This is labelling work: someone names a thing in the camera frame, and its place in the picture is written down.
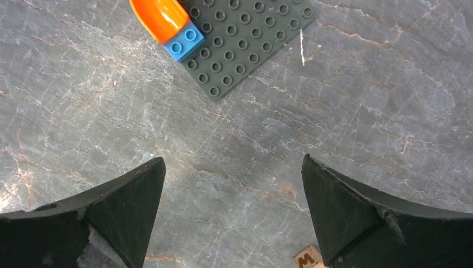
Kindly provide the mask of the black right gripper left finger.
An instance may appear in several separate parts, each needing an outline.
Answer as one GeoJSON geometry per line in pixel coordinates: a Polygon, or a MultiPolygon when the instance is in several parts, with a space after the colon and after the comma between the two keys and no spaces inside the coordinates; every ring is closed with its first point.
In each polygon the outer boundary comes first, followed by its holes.
{"type": "Polygon", "coordinates": [[[66,199],[1,214],[1,266],[78,267],[97,237],[117,264],[142,267],[165,175],[155,157],[66,199]]]}

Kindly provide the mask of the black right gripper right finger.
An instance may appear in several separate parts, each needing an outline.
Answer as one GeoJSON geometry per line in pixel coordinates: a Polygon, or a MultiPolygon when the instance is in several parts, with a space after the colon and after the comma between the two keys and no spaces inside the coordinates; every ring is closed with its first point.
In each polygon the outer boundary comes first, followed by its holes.
{"type": "Polygon", "coordinates": [[[325,266],[472,266],[472,214],[390,195],[309,154],[301,174],[325,266]]]}

